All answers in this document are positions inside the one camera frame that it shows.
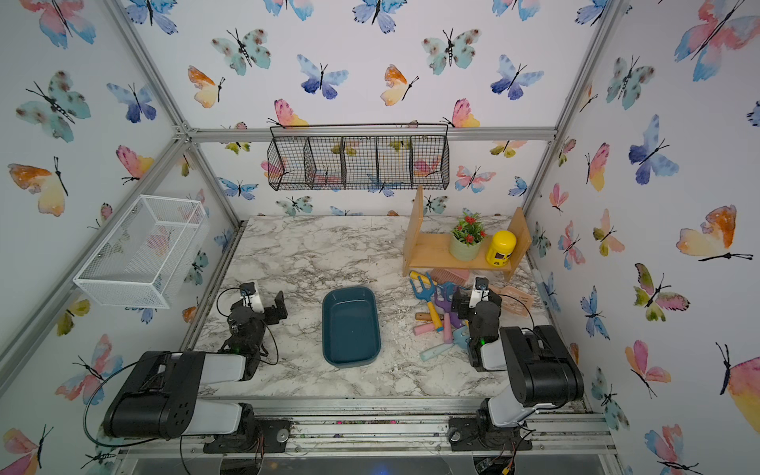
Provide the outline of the light blue rake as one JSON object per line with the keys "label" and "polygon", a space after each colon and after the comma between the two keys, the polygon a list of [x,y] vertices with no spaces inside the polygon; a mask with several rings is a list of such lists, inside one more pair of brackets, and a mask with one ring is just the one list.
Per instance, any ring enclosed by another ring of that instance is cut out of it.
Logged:
{"label": "light blue rake", "polygon": [[438,346],[424,350],[420,353],[420,358],[423,361],[430,361],[448,352],[452,348],[460,348],[463,352],[467,352],[469,338],[470,334],[467,328],[458,329],[452,334],[452,342],[450,344],[445,342],[444,344],[439,344]]}

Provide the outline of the purple rake pink handle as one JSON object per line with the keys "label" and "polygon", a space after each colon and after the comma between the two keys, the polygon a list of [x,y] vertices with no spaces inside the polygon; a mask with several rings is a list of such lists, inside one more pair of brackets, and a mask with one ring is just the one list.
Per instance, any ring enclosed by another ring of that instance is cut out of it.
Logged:
{"label": "purple rake pink handle", "polygon": [[452,344],[454,332],[460,329],[463,324],[459,320],[457,312],[452,308],[451,298],[453,296],[452,285],[437,285],[433,293],[433,304],[437,310],[441,310],[443,315],[443,338],[446,344]]}

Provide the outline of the teal plastic storage box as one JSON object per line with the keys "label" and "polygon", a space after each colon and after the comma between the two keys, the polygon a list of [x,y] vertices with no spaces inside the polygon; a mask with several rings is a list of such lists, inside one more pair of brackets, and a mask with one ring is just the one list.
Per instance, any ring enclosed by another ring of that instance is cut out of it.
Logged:
{"label": "teal plastic storage box", "polygon": [[364,286],[329,292],[322,306],[323,356],[336,368],[368,365],[381,352],[376,298]]}

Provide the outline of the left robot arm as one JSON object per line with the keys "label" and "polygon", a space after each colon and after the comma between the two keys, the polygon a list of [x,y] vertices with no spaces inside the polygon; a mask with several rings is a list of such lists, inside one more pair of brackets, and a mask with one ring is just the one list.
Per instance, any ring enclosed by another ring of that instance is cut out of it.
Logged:
{"label": "left robot arm", "polygon": [[132,368],[102,423],[114,439],[180,439],[188,435],[233,435],[243,427],[240,403],[205,400],[204,386],[247,382],[267,362],[264,335],[288,317],[285,296],[261,304],[251,285],[227,316],[230,336],[220,350],[148,351]]}

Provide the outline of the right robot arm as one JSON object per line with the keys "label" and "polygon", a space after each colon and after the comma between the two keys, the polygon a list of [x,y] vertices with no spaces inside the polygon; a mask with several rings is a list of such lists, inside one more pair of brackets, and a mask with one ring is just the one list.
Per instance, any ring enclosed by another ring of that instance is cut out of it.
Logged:
{"label": "right robot arm", "polygon": [[541,410],[557,410],[584,397],[583,375],[552,325],[501,325],[503,297],[478,278],[473,289],[457,289],[452,310],[467,322],[468,359],[480,372],[505,372],[507,389],[484,400],[483,429],[514,429]]}

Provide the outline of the orange plastic spatula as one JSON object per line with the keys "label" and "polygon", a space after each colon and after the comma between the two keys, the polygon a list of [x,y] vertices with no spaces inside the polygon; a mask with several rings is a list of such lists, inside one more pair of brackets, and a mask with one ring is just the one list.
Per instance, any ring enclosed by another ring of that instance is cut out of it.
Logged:
{"label": "orange plastic spatula", "polygon": [[534,304],[534,296],[512,286],[491,287],[490,291],[502,298],[502,310],[516,316],[527,317]]}

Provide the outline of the pink brush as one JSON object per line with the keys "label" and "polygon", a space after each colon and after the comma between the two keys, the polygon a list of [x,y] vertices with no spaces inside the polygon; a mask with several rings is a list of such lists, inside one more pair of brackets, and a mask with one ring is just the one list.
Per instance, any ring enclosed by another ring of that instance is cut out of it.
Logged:
{"label": "pink brush", "polygon": [[459,287],[465,287],[469,280],[470,272],[466,269],[434,268],[429,272],[429,277],[437,285],[451,283]]}

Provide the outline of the potted red flower plant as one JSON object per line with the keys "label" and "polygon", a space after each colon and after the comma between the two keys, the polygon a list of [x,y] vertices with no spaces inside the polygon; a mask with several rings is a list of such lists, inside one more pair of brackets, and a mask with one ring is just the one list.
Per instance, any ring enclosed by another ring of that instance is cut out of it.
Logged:
{"label": "potted red flower plant", "polygon": [[479,213],[465,212],[451,231],[450,254],[460,261],[473,261],[486,239],[487,233]]}

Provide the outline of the yellow jar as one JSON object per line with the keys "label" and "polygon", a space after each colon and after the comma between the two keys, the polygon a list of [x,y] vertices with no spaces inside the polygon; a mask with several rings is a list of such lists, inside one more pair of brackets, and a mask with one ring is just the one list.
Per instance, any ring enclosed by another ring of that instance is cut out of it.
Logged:
{"label": "yellow jar", "polygon": [[510,262],[518,240],[510,231],[498,231],[486,251],[486,262],[492,267],[505,267]]}

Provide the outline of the wooden shelf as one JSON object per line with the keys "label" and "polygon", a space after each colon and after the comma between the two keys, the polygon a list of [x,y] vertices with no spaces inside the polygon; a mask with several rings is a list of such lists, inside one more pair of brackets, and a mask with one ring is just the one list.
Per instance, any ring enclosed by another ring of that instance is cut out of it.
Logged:
{"label": "wooden shelf", "polygon": [[[532,244],[532,235],[528,229],[526,216],[522,207],[518,207],[506,230],[496,235],[486,235],[480,243],[467,245],[455,239],[454,233],[430,234],[422,232],[424,221],[424,190],[416,190],[414,206],[403,246],[402,274],[408,275],[414,269],[464,269],[501,271],[506,281],[516,274],[523,258]],[[514,249],[511,254],[497,264],[497,257],[505,255],[491,253],[492,243],[502,241],[502,235],[514,236]]]}

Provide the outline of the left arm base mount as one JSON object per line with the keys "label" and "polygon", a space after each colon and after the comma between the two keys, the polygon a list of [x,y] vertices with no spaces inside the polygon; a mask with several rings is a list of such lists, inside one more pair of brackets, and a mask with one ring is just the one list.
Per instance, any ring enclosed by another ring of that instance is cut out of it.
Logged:
{"label": "left arm base mount", "polygon": [[247,419],[235,433],[214,435],[205,443],[206,454],[280,454],[285,453],[292,422],[285,419]]}

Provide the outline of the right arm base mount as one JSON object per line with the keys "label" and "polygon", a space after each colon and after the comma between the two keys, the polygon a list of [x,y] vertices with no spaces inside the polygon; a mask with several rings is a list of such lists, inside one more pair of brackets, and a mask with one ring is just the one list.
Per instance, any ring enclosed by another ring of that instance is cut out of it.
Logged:
{"label": "right arm base mount", "polygon": [[450,418],[446,437],[455,452],[532,450],[532,441],[521,427],[495,427],[477,417]]}

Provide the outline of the white mesh wall basket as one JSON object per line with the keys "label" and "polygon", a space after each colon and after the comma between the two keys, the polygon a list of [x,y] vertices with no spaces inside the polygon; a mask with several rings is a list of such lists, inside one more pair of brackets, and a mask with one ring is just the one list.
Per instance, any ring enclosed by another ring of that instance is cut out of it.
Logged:
{"label": "white mesh wall basket", "polygon": [[167,309],[208,233],[201,201],[141,195],[73,283],[101,306]]}

